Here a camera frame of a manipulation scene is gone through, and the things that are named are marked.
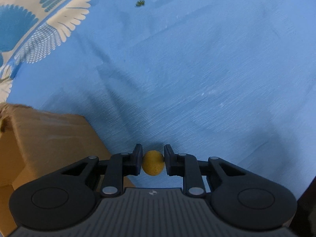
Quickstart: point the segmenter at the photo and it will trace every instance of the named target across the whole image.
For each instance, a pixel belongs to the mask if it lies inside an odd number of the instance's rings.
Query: white leaf print
[[[5,102],[9,96],[12,87],[12,79],[10,79],[11,67],[4,66],[3,74],[0,79],[0,103]]]
[[[85,15],[89,13],[87,9],[90,7],[89,1],[72,0],[47,20],[48,25],[57,29],[63,42],[66,42],[67,37],[70,37],[71,31],[75,30],[76,25],[79,25],[81,20],[86,18]]]

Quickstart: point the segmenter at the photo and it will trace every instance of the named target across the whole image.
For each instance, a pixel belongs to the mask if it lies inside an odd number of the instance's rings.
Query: cardboard box
[[[0,103],[0,232],[16,224],[8,208],[21,185],[89,155],[110,153],[83,116],[54,114],[23,105]],[[134,187],[124,178],[124,186]]]

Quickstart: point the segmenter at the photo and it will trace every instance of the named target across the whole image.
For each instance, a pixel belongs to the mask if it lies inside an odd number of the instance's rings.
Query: blue surface
[[[91,0],[65,43],[20,65],[7,102],[84,115],[112,153],[169,143],[298,198],[316,174],[316,0],[137,1]]]

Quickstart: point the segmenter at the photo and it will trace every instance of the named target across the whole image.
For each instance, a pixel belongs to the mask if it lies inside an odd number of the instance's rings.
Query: bee
[[[136,3],[136,7],[144,6],[145,5],[145,0],[139,0]]]

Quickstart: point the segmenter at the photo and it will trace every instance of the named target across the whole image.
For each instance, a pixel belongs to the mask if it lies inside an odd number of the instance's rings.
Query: small yellow sphere
[[[159,151],[148,151],[143,156],[142,167],[148,175],[159,175],[165,167],[165,159]]]

